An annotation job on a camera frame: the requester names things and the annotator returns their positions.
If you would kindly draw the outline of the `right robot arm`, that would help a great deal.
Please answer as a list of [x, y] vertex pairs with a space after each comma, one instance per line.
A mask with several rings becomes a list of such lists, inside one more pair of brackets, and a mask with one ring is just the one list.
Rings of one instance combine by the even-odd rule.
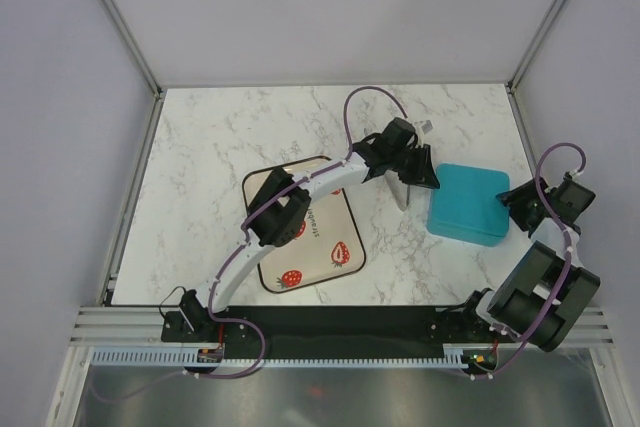
[[532, 179], [497, 195], [531, 247], [497, 290], [469, 297], [456, 319], [463, 338], [476, 342], [496, 330], [545, 352], [562, 343], [600, 287], [577, 254], [576, 221], [595, 198], [570, 173], [557, 187]]

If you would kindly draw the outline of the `metal tongs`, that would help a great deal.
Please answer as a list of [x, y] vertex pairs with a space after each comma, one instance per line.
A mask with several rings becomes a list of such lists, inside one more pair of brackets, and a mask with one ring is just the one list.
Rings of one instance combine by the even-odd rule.
[[384, 175], [385, 181], [390, 189], [396, 206], [401, 212], [405, 212], [410, 202], [410, 186], [401, 181], [395, 172], [387, 172]]

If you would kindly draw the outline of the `teal box lid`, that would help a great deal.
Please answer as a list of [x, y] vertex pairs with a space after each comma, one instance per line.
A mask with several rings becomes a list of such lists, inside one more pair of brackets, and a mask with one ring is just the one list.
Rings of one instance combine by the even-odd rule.
[[509, 222], [509, 214], [496, 198], [507, 192], [507, 173], [443, 163], [436, 168], [440, 188], [431, 195], [429, 220], [465, 227]]

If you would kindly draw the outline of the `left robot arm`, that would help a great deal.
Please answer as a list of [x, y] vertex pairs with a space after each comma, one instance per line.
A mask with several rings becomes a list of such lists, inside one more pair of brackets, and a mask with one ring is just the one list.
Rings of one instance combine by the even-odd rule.
[[351, 186], [358, 186], [391, 171], [408, 186], [438, 189], [431, 147], [424, 141], [432, 123], [411, 123], [394, 118], [381, 133], [351, 143], [345, 157], [315, 169], [291, 174], [273, 169], [248, 207], [241, 224], [244, 240], [214, 276], [195, 289], [182, 290], [175, 311], [163, 315], [164, 342], [207, 342], [229, 324], [265, 335], [253, 322], [223, 317], [233, 294], [248, 274], [271, 252], [294, 240], [316, 201]]

